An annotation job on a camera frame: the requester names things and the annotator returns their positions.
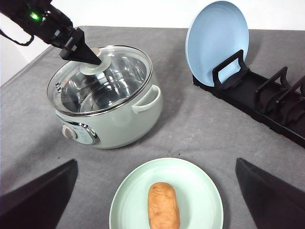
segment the electric cooking pot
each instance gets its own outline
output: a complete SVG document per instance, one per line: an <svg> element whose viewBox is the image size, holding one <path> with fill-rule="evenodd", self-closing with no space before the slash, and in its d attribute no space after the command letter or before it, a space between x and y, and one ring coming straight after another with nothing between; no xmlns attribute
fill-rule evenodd
<svg viewBox="0 0 305 229"><path fill-rule="evenodd" d="M128 46L93 49L100 65L69 61L47 96L67 138L101 149L125 146L157 122L163 96L152 61Z"/></svg>

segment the light blue plate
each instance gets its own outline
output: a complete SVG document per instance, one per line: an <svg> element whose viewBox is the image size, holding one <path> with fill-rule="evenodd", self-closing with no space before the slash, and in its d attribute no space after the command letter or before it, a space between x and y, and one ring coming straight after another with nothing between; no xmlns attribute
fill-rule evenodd
<svg viewBox="0 0 305 229"><path fill-rule="evenodd" d="M205 7L192 22L186 36L185 54L193 75L214 86L212 70L240 49L248 52L249 31L241 11L232 3L217 1ZM239 71L238 61L219 72L223 83Z"/></svg>

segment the mint green plate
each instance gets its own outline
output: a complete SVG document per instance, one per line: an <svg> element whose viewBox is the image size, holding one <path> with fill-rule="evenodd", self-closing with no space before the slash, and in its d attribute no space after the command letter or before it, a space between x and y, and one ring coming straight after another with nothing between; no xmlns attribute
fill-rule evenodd
<svg viewBox="0 0 305 229"><path fill-rule="evenodd" d="M150 229L147 194L156 182L167 182L176 190L180 229L223 227L223 205L209 176L191 162L160 158L137 167L121 183L110 208L110 229Z"/></svg>

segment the dish rack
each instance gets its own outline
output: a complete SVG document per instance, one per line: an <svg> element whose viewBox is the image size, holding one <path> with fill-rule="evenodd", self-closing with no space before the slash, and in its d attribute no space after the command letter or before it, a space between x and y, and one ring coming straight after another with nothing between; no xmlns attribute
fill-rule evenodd
<svg viewBox="0 0 305 229"><path fill-rule="evenodd" d="M305 76L289 85L286 79L288 68L283 67L267 79L245 65L243 53L239 50L213 69L214 87L204 85L193 75L194 85L305 148ZM236 59L241 69L221 83L218 73Z"/></svg>

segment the table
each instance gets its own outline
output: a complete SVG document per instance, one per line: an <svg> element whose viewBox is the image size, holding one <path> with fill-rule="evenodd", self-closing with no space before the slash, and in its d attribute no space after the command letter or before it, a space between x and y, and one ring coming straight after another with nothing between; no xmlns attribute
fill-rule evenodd
<svg viewBox="0 0 305 229"><path fill-rule="evenodd" d="M185 60L187 29L84 26L90 47L124 44L147 53L161 83L164 109L153 129L119 149L99 150L65 139L46 96L65 61L48 48L1 89L1 194L75 158L79 175L58 229L107 229L112 197L137 166L160 157L186 159L217 185L224 228L254 229L235 175L242 157L305 190L305 150L228 103L193 85ZM288 66L288 80L305 74L305 31L250 30L246 64L271 77Z"/></svg>

